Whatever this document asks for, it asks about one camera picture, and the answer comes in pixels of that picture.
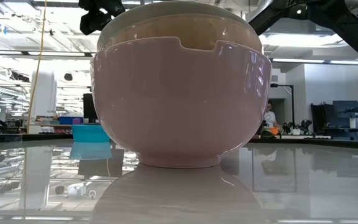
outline reflective table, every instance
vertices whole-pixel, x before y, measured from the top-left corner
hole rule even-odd
[[[248,143],[163,169],[109,142],[0,142],[0,223],[358,223],[358,149]]]

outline pink bowl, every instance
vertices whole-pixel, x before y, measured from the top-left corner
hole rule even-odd
[[[186,49],[177,37],[132,40],[91,61],[98,118],[111,139],[159,167],[209,167],[260,126],[271,63],[243,45]]]

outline bowl base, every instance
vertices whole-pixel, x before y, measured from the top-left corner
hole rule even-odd
[[[160,154],[137,154],[139,162],[144,165],[164,168],[191,169],[216,166],[221,162],[221,156],[176,156]]]

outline monitor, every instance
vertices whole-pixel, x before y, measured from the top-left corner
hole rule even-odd
[[[84,118],[88,118],[90,123],[94,123],[98,115],[94,109],[92,93],[85,93],[83,98]]]
[[[337,118],[358,118],[358,100],[333,101]]]

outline orange object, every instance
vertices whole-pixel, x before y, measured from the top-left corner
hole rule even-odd
[[[270,132],[274,135],[278,134],[278,128],[269,128]]]

